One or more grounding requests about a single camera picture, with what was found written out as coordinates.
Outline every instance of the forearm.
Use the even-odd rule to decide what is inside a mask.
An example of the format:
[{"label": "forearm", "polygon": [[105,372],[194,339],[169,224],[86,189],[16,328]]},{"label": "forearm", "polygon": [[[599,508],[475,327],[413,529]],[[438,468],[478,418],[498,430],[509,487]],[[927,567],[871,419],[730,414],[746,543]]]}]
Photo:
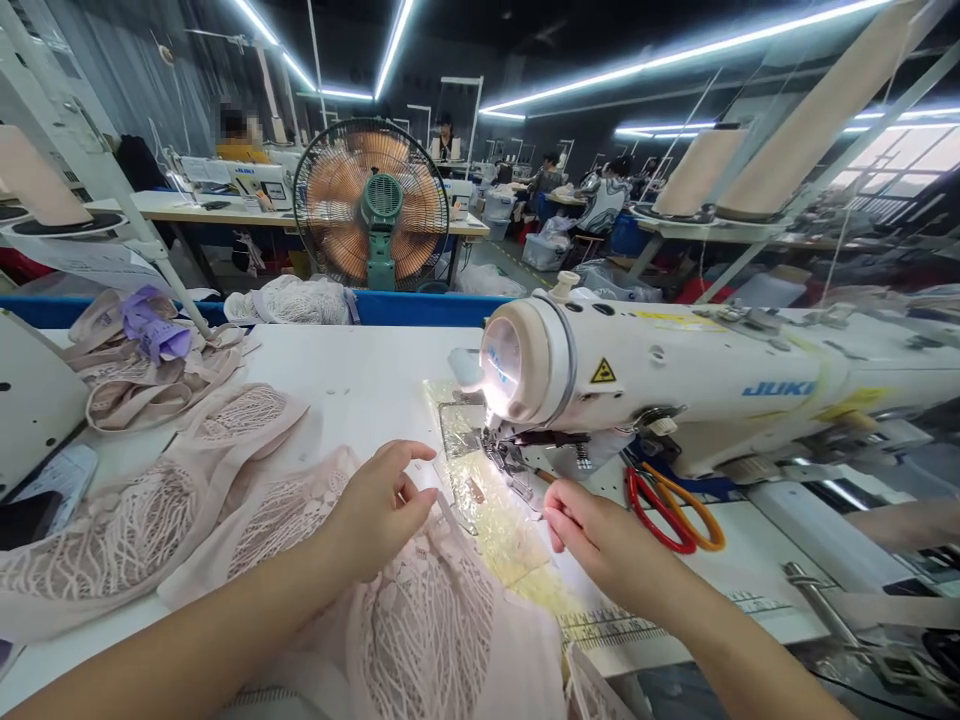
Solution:
[{"label": "forearm", "polygon": [[348,584],[321,533],[87,660],[7,718],[208,717]]},{"label": "forearm", "polygon": [[853,720],[816,679],[736,605],[689,573],[682,614],[660,621],[693,655],[735,720]]}]

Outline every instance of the measuring ruler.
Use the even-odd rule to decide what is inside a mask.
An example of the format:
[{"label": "measuring ruler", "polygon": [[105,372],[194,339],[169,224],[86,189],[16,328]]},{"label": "measuring ruler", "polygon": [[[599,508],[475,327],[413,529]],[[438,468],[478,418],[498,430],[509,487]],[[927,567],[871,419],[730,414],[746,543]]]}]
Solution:
[{"label": "measuring ruler", "polygon": [[[732,590],[724,595],[747,615],[792,607],[744,590]],[[560,615],[558,620],[563,631],[564,646],[576,642],[584,650],[670,637],[666,630],[649,620],[631,615],[622,608],[598,608],[582,613],[567,613]]]}]

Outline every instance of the red-handled scissors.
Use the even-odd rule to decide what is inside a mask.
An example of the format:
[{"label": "red-handled scissors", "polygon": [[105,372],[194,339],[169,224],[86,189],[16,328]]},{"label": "red-handled scissors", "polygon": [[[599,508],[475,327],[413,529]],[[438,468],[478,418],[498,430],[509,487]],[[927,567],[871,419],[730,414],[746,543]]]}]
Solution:
[{"label": "red-handled scissors", "polygon": [[[663,492],[664,498],[670,504],[670,507],[667,507],[663,500],[660,499],[657,491],[647,484],[646,478],[650,478],[651,482],[656,481],[658,489]],[[671,493],[686,500],[690,507],[701,517],[710,532],[709,538],[703,537],[690,521],[687,520],[683,514],[683,510],[680,508],[680,504],[672,497]],[[713,514],[706,506],[689,492],[668,478],[665,478],[646,463],[643,464],[643,470],[637,470],[632,467],[627,468],[627,494],[630,498],[630,506],[633,508],[633,512],[636,513],[644,527],[653,533],[653,536],[657,538],[662,545],[665,545],[674,552],[680,553],[681,555],[692,555],[697,551],[698,546],[710,552],[723,550],[723,548],[726,547],[723,530],[720,529],[716,518],[713,517]],[[640,494],[643,494],[647,502],[663,516],[663,519],[667,521],[667,524],[670,525],[677,534],[677,537],[680,538],[679,541],[666,535],[647,517],[643,505],[640,504]]]}]

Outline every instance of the purple fabric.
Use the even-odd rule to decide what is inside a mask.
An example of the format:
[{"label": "purple fabric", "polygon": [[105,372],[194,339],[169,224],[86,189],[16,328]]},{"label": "purple fabric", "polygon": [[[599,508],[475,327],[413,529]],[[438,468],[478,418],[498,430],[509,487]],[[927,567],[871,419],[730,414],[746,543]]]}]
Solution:
[{"label": "purple fabric", "polygon": [[140,352],[154,365],[159,365],[161,353],[168,357],[186,357],[190,351],[190,330],[157,315],[150,307],[150,301],[156,297],[164,298],[164,295],[147,285],[124,300],[120,309],[126,336],[137,340]]}]

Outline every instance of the left hand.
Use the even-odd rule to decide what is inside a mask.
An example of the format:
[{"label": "left hand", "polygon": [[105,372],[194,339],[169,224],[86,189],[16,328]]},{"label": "left hand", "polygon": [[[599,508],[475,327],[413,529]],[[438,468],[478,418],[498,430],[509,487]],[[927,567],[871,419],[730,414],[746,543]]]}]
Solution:
[{"label": "left hand", "polygon": [[376,576],[427,521],[439,490],[418,490],[404,470],[414,459],[436,456],[423,443],[394,440],[350,478],[318,533],[335,543],[350,579]]}]

